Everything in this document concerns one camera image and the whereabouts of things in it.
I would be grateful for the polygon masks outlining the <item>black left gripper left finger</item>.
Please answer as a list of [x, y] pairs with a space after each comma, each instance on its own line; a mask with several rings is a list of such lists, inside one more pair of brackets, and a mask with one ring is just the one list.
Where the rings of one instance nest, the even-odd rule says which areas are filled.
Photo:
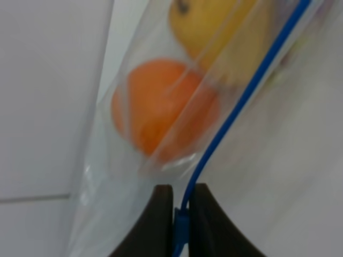
[[124, 240], [110, 254], [112, 257], [172, 256], [173, 189], [155, 186], [137, 222]]

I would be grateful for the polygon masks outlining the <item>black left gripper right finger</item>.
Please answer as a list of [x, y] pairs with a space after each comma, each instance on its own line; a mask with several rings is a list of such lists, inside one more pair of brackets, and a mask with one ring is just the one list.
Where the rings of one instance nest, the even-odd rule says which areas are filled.
[[196, 184], [189, 214], [190, 256], [264, 256], [230, 220], [206, 184]]

